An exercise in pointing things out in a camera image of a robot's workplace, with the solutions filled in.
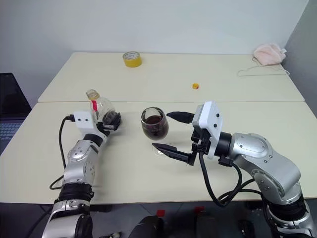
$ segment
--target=laptop screen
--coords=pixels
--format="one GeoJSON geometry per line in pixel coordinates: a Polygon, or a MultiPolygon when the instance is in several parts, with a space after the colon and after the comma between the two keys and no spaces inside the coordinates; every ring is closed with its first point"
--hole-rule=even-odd
{"type": "Polygon", "coordinates": [[[0,119],[24,119],[31,107],[12,73],[0,73],[0,119]]]}

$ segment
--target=red part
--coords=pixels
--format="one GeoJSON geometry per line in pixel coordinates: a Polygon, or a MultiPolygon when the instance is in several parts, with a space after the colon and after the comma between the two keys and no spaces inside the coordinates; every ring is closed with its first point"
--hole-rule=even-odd
{"type": "Polygon", "coordinates": [[[201,213],[202,211],[205,211],[205,207],[195,207],[195,214],[201,213]]]}
{"type": "Polygon", "coordinates": [[[164,217],[165,216],[165,210],[157,210],[157,216],[158,217],[164,217]]]}
{"type": "Polygon", "coordinates": [[[93,104],[93,109],[94,109],[94,111],[97,112],[97,111],[98,111],[98,109],[97,109],[97,102],[96,102],[95,100],[93,100],[93,101],[91,101],[91,102],[92,102],[92,104],[93,104]]]}

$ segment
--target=laptop keyboard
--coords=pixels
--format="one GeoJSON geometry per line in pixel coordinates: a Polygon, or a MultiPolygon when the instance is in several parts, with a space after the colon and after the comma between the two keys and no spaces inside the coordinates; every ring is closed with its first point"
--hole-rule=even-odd
{"type": "Polygon", "coordinates": [[[18,131],[19,127],[22,125],[21,122],[18,123],[0,123],[0,139],[10,140],[14,134],[18,131]]]}

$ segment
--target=laptop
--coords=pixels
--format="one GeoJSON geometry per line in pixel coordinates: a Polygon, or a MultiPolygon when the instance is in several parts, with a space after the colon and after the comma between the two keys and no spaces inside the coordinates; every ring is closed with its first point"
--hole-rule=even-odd
{"type": "Polygon", "coordinates": [[[0,73],[0,152],[2,153],[31,111],[12,73],[0,73]]]}

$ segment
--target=brown liquid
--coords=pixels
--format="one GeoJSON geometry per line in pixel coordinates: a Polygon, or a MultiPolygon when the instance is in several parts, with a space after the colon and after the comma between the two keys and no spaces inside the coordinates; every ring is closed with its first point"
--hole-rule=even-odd
{"type": "Polygon", "coordinates": [[[168,123],[166,118],[161,116],[150,116],[142,125],[144,134],[152,140],[160,140],[166,137],[168,133],[168,123]]]}

